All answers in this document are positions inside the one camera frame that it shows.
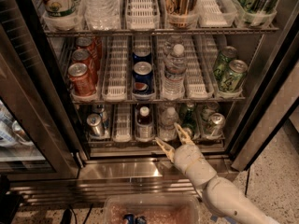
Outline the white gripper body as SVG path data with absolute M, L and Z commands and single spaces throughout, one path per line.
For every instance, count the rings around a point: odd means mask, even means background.
M 196 188 L 203 188 L 217 175 L 196 145 L 182 145 L 175 151 L 175 166 Z

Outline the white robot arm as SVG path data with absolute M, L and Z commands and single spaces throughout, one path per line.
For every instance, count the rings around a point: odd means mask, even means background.
M 279 224 L 248 199 L 230 180 L 218 176 L 187 132 L 174 123 L 181 146 L 174 149 L 160 138 L 156 143 L 167 158 L 192 183 L 206 208 L 217 217 L 239 224 Z

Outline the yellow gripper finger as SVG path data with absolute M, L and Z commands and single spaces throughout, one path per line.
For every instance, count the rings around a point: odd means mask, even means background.
M 182 145 L 193 145 L 193 140 L 190 138 L 188 133 L 184 131 L 178 123 L 174 123 L 176 131 L 178 133 L 178 138 Z
M 165 141 L 160 139 L 159 137 L 155 138 L 156 144 L 160 147 L 160 149 L 164 152 L 166 157 L 173 162 L 174 161 L 174 155 L 175 155 L 175 149 L 167 144 Z

